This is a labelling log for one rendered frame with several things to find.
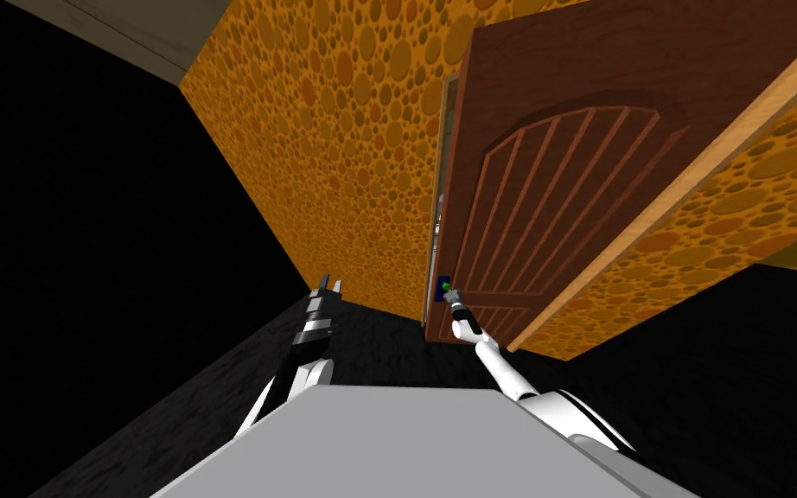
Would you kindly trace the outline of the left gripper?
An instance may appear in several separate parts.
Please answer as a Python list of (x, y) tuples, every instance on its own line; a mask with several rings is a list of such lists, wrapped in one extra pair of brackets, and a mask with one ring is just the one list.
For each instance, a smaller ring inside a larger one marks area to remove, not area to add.
[(337, 280), (333, 290), (328, 289), (329, 275), (325, 274), (316, 290), (309, 294), (307, 313), (338, 313), (341, 307), (341, 281)]

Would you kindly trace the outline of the brown wooden door leaf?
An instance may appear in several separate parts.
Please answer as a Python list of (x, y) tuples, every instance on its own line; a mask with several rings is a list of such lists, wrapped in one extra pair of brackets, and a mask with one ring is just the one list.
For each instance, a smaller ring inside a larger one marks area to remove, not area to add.
[(797, 242), (797, 0), (590, 0), (477, 29), (435, 273), (569, 360)]

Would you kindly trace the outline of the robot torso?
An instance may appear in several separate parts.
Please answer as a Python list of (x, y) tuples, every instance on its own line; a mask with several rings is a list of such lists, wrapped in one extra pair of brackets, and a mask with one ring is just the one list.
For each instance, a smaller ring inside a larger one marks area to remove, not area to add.
[(699, 498), (571, 398), (312, 386), (151, 498)]

